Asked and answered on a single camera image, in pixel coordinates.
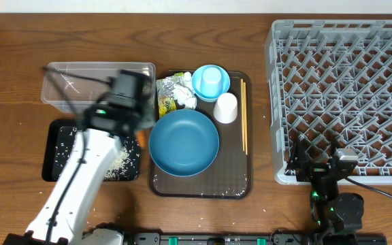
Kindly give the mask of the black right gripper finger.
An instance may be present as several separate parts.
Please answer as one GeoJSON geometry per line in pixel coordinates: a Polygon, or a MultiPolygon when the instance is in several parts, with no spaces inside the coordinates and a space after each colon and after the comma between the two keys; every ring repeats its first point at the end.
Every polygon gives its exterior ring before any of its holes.
{"type": "Polygon", "coordinates": [[[329,163],[333,163],[336,158],[336,152],[337,150],[341,148],[340,143],[337,141],[337,139],[334,136],[331,136],[330,138],[330,156],[329,156],[329,163]]]}
{"type": "Polygon", "coordinates": [[[294,170],[299,176],[309,166],[309,156],[300,139],[296,139],[293,146],[293,153],[287,161],[287,170],[294,170]]]}

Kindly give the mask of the white rice pile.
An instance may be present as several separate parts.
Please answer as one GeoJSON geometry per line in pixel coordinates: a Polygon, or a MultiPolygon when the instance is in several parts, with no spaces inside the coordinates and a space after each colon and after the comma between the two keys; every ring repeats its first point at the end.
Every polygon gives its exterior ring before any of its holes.
{"type": "MultiPolygon", "coordinates": [[[[72,126],[61,127],[50,155],[50,180],[57,181],[74,145],[77,129],[72,126]]],[[[141,148],[135,138],[122,138],[122,148],[115,162],[105,173],[105,181],[131,181],[137,178],[140,168],[141,148]]]]}

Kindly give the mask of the foil snack wrapper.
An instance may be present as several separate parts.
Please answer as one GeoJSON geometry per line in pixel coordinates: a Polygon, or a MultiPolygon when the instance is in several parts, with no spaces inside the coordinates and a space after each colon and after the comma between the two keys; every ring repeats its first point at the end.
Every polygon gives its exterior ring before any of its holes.
{"type": "Polygon", "coordinates": [[[183,106],[180,105],[176,100],[176,85],[180,81],[178,77],[182,76],[183,73],[184,72],[175,73],[172,76],[168,76],[156,81],[157,101],[160,118],[169,112],[177,110],[177,105],[183,106]]]}

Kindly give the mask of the white tissue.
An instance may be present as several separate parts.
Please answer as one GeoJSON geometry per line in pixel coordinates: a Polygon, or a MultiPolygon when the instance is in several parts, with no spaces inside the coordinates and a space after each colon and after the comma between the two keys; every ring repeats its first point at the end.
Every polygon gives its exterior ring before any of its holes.
{"type": "Polygon", "coordinates": [[[187,71],[178,78],[180,81],[176,85],[176,100],[186,109],[194,110],[197,106],[197,98],[192,84],[192,75],[187,71]]]}

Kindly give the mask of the orange carrot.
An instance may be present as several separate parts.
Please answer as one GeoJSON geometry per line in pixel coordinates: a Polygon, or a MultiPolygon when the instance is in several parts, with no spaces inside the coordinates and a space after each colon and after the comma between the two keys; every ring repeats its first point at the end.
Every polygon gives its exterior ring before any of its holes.
{"type": "Polygon", "coordinates": [[[145,148],[146,147],[146,136],[144,131],[138,131],[136,133],[136,140],[137,140],[137,144],[140,146],[140,148],[145,148]]]}

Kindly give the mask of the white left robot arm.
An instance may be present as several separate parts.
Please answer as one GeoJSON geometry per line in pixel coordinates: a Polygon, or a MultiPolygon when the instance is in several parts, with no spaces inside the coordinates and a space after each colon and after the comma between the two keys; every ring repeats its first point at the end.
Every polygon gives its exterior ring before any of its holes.
{"type": "Polygon", "coordinates": [[[24,234],[5,244],[123,244],[122,231],[106,224],[84,234],[90,208],[122,141],[154,124],[154,100],[108,98],[83,112],[69,159],[48,200],[24,234]]]}

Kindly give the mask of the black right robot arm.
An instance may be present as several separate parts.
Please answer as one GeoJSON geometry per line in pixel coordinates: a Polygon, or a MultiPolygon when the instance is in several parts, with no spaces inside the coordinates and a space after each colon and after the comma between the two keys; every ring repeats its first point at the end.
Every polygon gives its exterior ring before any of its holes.
{"type": "Polygon", "coordinates": [[[331,156],[325,163],[311,160],[304,145],[297,140],[287,162],[295,171],[296,181],[309,182],[312,220],[319,228],[301,239],[302,244],[358,244],[364,200],[356,193],[341,193],[338,181],[348,177],[357,166],[359,157],[354,150],[331,143],[331,156]]]}

